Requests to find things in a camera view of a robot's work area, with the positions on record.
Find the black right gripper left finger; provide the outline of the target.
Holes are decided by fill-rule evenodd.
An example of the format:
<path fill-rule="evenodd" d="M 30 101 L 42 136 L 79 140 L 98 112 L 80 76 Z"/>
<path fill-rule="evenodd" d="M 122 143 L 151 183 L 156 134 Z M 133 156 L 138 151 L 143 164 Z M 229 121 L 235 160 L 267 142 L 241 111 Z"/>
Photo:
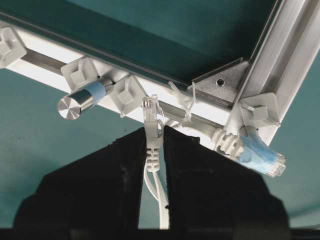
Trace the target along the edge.
<path fill-rule="evenodd" d="M 133 240 L 138 230 L 143 128 L 46 174 L 18 208 L 16 240 Z"/>

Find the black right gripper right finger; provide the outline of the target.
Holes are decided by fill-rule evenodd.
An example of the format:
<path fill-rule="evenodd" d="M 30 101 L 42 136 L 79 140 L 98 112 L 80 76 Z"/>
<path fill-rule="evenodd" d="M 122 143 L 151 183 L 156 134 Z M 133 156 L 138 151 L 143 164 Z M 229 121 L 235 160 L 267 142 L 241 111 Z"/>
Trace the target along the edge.
<path fill-rule="evenodd" d="M 175 240 L 289 240 L 284 205 L 262 176 L 164 129 L 169 228 Z"/>

